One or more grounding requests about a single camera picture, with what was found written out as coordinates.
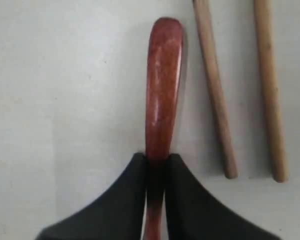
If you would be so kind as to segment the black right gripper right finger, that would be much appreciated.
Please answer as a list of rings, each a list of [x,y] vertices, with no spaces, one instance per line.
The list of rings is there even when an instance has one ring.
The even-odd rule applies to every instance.
[[[170,240],[278,240],[207,191],[178,154],[166,163],[165,209]]]

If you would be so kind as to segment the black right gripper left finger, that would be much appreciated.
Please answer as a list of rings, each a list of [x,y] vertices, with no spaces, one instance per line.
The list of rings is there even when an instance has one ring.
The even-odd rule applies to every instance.
[[[139,240],[146,197],[147,162],[135,153],[118,179],[91,204],[45,227],[38,240]]]

